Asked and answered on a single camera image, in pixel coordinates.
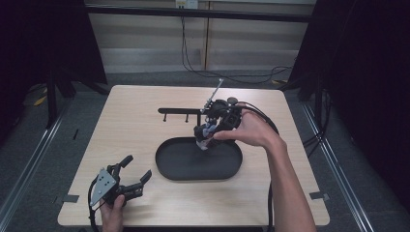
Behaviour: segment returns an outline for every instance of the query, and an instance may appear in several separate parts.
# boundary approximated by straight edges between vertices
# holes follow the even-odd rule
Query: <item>wall outlet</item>
[[[187,7],[187,0],[175,0],[177,9],[185,9]]]
[[[198,9],[198,0],[175,0],[177,9]]]
[[[198,0],[187,0],[187,9],[198,9]]]

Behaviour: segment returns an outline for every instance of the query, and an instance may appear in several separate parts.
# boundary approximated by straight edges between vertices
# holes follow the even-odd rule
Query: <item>white wall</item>
[[[171,0],[86,3],[175,8],[175,1]],[[292,15],[310,15],[313,6],[311,0],[199,2],[199,9]],[[184,70],[180,17],[90,14],[90,19],[107,73]],[[274,66],[291,66],[307,28],[306,23],[187,17],[185,25],[190,63],[196,70],[269,70]]]

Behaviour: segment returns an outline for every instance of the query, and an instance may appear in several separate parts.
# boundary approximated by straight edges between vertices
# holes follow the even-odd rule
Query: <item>gray carpet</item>
[[[220,72],[231,74],[265,74],[259,72]],[[290,70],[274,75],[273,79],[287,79]],[[191,72],[152,72],[111,74],[108,77],[109,89],[116,84],[204,86],[216,87],[217,78],[205,78]],[[240,77],[242,81],[260,82],[267,77]],[[225,88],[276,89],[278,85],[270,80],[258,84],[239,83],[225,80]],[[76,169],[82,159],[88,141],[102,112],[106,96],[99,95],[86,86],[75,84],[78,91],[71,101],[67,114],[57,131],[44,159],[19,203],[6,231],[78,231],[79,228],[60,226],[57,217],[61,205],[53,203],[56,196],[68,192]],[[287,91],[285,96],[294,117],[302,140],[313,136],[307,117],[297,99],[297,91]],[[27,104],[20,123],[10,134],[0,150],[2,177],[6,180],[1,188],[1,204],[7,197],[25,163],[33,153],[36,142],[44,132],[46,124],[46,105]],[[359,148],[352,143],[348,131],[337,117],[331,113],[327,137],[337,154],[353,190],[362,202],[374,231],[410,231],[410,217],[397,202],[386,184],[367,164]],[[331,216],[327,226],[318,231],[360,231],[346,201],[337,185],[323,153],[318,148],[309,159],[320,189],[330,199],[326,207]],[[139,228],[137,231],[260,231],[257,228]]]

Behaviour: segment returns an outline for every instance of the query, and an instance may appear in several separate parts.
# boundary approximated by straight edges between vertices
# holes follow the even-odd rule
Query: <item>human arm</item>
[[[287,145],[261,117],[243,109],[241,125],[236,130],[217,132],[214,138],[236,139],[265,149],[272,180],[276,231],[316,231],[310,207],[288,156]]]
[[[123,204],[124,195],[119,195],[114,205],[102,204],[100,211],[102,213],[102,232],[121,232],[123,231]]]

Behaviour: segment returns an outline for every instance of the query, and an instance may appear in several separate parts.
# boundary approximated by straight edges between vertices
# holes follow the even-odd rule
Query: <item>wooden table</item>
[[[69,194],[77,203],[64,203],[58,222],[67,226],[89,225],[87,191],[102,167],[133,155],[121,170],[121,184],[131,185],[148,169],[153,176],[144,195],[128,202],[126,226],[264,226],[268,224],[267,196],[270,183],[265,151],[237,142],[244,159],[238,173],[224,181],[173,182],[157,169],[155,153],[163,141],[193,136],[196,116],[159,114],[160,107],[202,108],[214,88],[115,86],[73,180]],[[286,99],[281,91],[220,88],[214,100],[235,97],[267,114],[287,142],[289,156],[301,182],[317,225],[329,223],[323,199],[311,200],[319,191]],[[96,214],[101,224],[100,211]]]

